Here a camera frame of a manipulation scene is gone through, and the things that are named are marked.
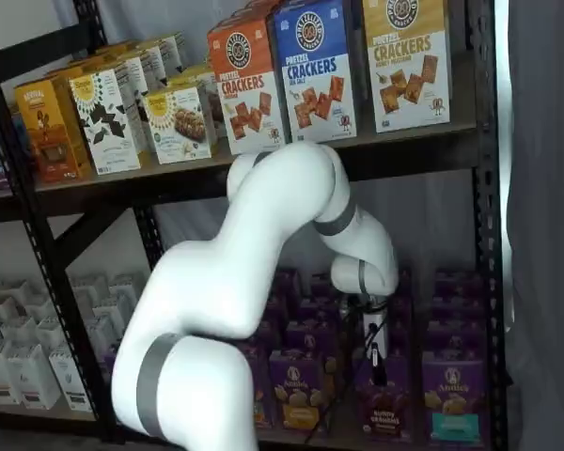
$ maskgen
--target cracker image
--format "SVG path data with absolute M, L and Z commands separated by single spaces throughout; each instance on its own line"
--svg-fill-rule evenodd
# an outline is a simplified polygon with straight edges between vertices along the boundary
M 275 397 L 277 397 L 282 402 L 286 402 L 286 400 L 289 398 L 289 394 L 286 393 L 286 390 L 284 390 L 284 387 L 282 385 L 277 385 L 274 388 L 274 393 Z
M 389 114 L 399 110 L 399 93 L 395 86 L 387 86 L 380 90 L 380 97 L 383 100 L 384 112 Z
M 308 107 L 308 113 L 316 111 L 316 106 L 318 106 L 318 95 L 316 94 L 316 90 L 313 87 L 310 87 L 309 89 L 303 91 L 303 101 Z
M 292 407 L 307 407 L 307 395 L 301 391 L 295 392 L 290 395 L 289 404 Z
M 417 103 L 420 99 L 420 93 L 422 92 L 422 85 L 424 85 L 422 77 L 412 73 L 410 75 L 410 81 L 405 87 L 405 94 L 403 95 L 405 100 L 410 101 L 411 103 Z
M 244 133 L 243 120 L 238 116 L 234 116 L 229 120 L 232 130 L 234 131 L 235 139 L 243 139 L 246 134 Z
M 443 401 L 439 395 L 434 391 L 429 391 L 424 394 L 424 404 L 427 408 L 436 410 L 441 407 Z
M 242 102 L 236 105 L 236 114 L 237 118 L 241 121 L 241 125 L 244 126 L 248 124 L 251 117 L 248 114 L 246 103 Z
M 251 108 L 251 116 L 248 119 L 248 128 L 259 133 L 259 130 L 261 130 L 262 117 L 263 113 L 261 113 L 261 110 L 258 110 L 257 108 Z
M 403 95 L 405 88 L 407 87 L 407 80 L 405 80 L 403 69 L 399 69 L 391 74 L 391 83 L 397 89 L 397 95 Z
M 330 115 L 330 108 L 332 107 L 332 98 L 323 92 L 320 93 L 318 104 L 316 105 L 316 115 L 324 120 L 328 120 Z
M 336 373 L 337 372 L 337 359 L 334 357 L 328 357 L 326 359 L 326 363 L 324 364 L 324 370 L 327 374 Z
M 434 83 L 436 80 L 436 65 L 439 57 L 433 54 L 425 54 L 422 62 L 422 80 L 426 83 Z
M 309 404 L 312 407 L 318 407 L 323 403 L 323 395 L 320 390 L 313 390 L 309 397 Z
M 333 101 L 342 101 L 342 91 L 345 87 L 345 79 L 335 75 L 330 79 L 330 98 Z
M 259 92 L 259 110 L 265 116 L 272 113 L 272 94 L 267 92 Z
M 294 114 L 297 115 L 297 122 L 300 129 L 311 125 L 311 117 L 309 117 L 309 106 L 305 103 L 294 105 Z

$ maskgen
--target orange cracker box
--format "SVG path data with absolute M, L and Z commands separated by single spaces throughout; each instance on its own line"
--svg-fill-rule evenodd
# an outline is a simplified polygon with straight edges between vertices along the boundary
M 66 80 L 81 77 L 82 75 L 84 75 L 83 64 L 76 64 L 73 66 L 67 66 L 66 68 L 55 69 L 51 70 L 50 72 L 46 72 L 47 77 L 60 76 L 65 78 Z
M 48 77 L 15 88 L 32 154 L 43 181 L 83 179 L 92 168 L 64 77 Z
M 376 131 L 449 122 L 445 0 L 363 0 Z
M 222 21 L 208 35 L 233 154 L 277 150 L 289 142 L 272 26 L 270 9 L 260 8 Z

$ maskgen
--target purple box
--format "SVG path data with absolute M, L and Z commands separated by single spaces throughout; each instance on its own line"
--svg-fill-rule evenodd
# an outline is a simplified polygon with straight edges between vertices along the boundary
M 244 354 L 251 373 L 255 393 L 255 426 L 257 428 L 273 428 L 275 425 L 274 390 L 268 372 L 268 359 L 265 349 L 261 346 L 241 344 L 238 349 Z
M 434 292 L 441 296 L 479 296 L 482 278 L 474 271 L 437 270 L 434 275 Z
M 412 326 L 413 299 L 411 295 L 394 294 L 388 298 L 388 320 L 399 322 L 408 329 Z
M 263 319 L 275 320 L 280 326 L 280 332 L 284 332 L 289 323 L 289 309 L 286 304 L 286 296 L 284 294 L 270 294 L 265 304 Z
M 268 353 L 279 349 L 282 346 L 282 339 L 277 320 L 262 319 L 253 336 L 246 342 L 251 346 L 262 346 Z
M 371 363 L 363 349 L 355 350 L 352 363 L 363 431 L 372 439 L 410 442 L 414 410 L 406 356 L 390 356 L 384 360 L 386 386 L 374 385 Z
M 433 442 L 482 446 L 486 437 L 484 361 L 447 360 L 424 352 L 422 377 L 427 433 Z
M 425 350 L 475 350 L 482 352 L 485 329 L 479 321 L 431 320 L 425 332 Z
M 286 329 L 290 348 L 310 350 L 321 354 L 326 394 L 332 398 L 343 386 L 343 359 L 340 352 L 337 326 L 326 321 L 306 319 L 291 321 Z
M 286 296 L 290 317 L 296 318 L 303 297 L 299 272 L 292 268 L 276 269 L 272 282 L 272 292 Z
M 332 284 L 329 272 L 321 272 L 318 274 L 311 274 L 309 279 L 309 287 L 311 289 L 311 296 L 323 297 L 329 299 L 336 299 L 340 292 Z
M 430 319 L 460 319 L 484 323 L 484 308 L 479 298 L 434 296 L 429 306 L 429 313 Z
M 411 296 L 412 282 L 412 270 L 409 268 L 399 269 L 399 284 L 397 285 L 395 292 L 400 295 Z
M 320 421 L 328 405 L 323 382 L 321 355 L 302 350 L 275 350 L 270 356 L 270 374 L 284 428 L 309 432 Z M 319 431 L 327 431 L 322 421 Z
M 338 303 L 326 297 L 304 298 L 299 306 L 298 320 L 316 319 L 332 322 L 340 327 L 340 310 Z

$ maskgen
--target yellow cracker box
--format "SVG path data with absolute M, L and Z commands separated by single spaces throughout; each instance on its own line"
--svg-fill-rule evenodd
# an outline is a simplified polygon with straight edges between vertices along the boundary
M 92 172 L 64 77 L 15 88 L 34 159 L 43 181 L 82 179 Z
M 118 42 L 117 44 L 105 45 L 96 51 L 96 54 L 111 54 L 113 56 L 119 56 L 132 50 L 138 44 L 137 40 L 124 40 L 123 42 Z
M 202 83 L 170 86 L 150 93 L 144 104 L 159 163 L 212 156 L 217 134 Z
M 139 169 L 149 160 L 125 64 L 114 63 L 70 80 L 70 88 L 99 175 Z
M 219 93 L 217 92 L 217 80 L 215 79 L 215 72 L 209 64 L 199 64 L 192 66 L 181 73 L 181 75 L 169 80 L 171 86 L 179 86 L 180 84 L 193 82 L 200 82 L 205 85 L 207 97 L 209 98 L 209 106 L 213 115 L 213 123 L 217 136 L 220 138 L 226 137 L 226 123 L 224 122 L 224 111 L 222 110 L 222 103 L 219 100 Z
M 377 132 L 449 122 L 444 0 L 363 0 Z

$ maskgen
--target pretzel crackers box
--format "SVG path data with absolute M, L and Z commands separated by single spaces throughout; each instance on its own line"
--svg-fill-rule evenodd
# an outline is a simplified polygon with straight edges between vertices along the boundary
M 288 142 L 274 70 L 270 8 L 256 8 L 217 25 L 208 35 L 230 150 L 277 150 Z
M 345 0 L 291 2 L 275 14 L 293 141 L 357 135 Z
M 74 78 L 70 86 L 99 175 L 148 162 L 149 144 L 123 62 Z
M 449 122 L 444 0 L 363 0 L 377 132 Z
M 92 172 L 67 80 L 49 76 L 15 88 L 43 181 L 83 179 Z

